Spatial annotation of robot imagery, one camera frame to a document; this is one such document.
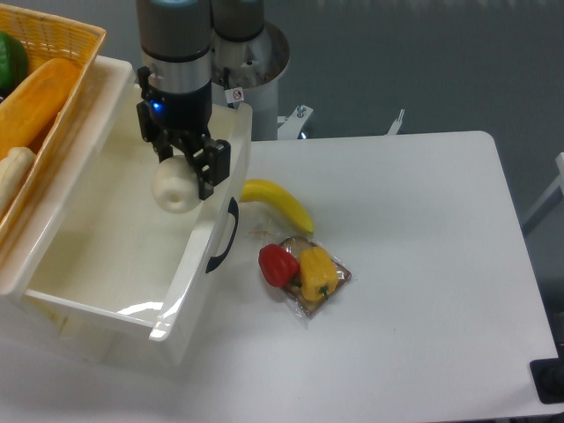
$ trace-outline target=banana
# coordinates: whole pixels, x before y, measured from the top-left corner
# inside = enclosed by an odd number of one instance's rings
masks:
[[[276,183],[264,179],[245,181],[240,202],[252,201],[270,204],[280,210],[301,231],[309,234],[314,232],[314,222],[308,211],[292,194]]]

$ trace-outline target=wicker basket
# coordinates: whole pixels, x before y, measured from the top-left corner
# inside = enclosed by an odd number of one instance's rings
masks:
[[[65,131],[76,114],[78,96],[84,88],[86,75],[98,55],[106,31],[74,20],[6,4],[0,4],[0,31],[5,31],[22,42],[27,52],[30,73],[55,57],[71,60],[81,69],[80,77],[37,152],[19,193],[7,212],[0,215],[2,244],[9,231],[15,227],[26,200],[37,189],[38,181],[48,170],[51,158],[57,152],[57,146],[61,144]]]

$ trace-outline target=white table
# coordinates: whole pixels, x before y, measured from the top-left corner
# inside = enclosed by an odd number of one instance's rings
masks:
[[[95,365],[0,341],[5,421],[423,422],[561,412],[529,362],[556,356],[494,141],[484,133],[253,144],[355,280],[307,328],[261,280],[272,229],[241,205],[179,368],[123,339]],[[135,355],[133,360],[126,356]]]

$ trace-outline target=green pepper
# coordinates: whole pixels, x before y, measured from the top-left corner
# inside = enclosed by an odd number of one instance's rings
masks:
[[[0,97],[6,97],[27,77],[26,49],[0,31]]]

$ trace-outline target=plastic packaging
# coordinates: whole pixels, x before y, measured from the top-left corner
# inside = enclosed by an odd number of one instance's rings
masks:
[[[300,260],[301,252],[305,249],[322,247],[319,243],[313,242],[301,235],[286,238],[280,242],[279,246],[298,260]],[[296,315],[306,318],[313,317],[317,310],[319,310],[326,302],[330,301],[330,299],[352,279],[352,273],[346,269],[336,257],[331,256],[331,260],[337,270],[338,282],[335,290],[332,291],[330,295],[324,295],[317,301],[307,300],[301,292],[300,275],[281,288],[286,293],[288,299],[286,303],[295,310]]]

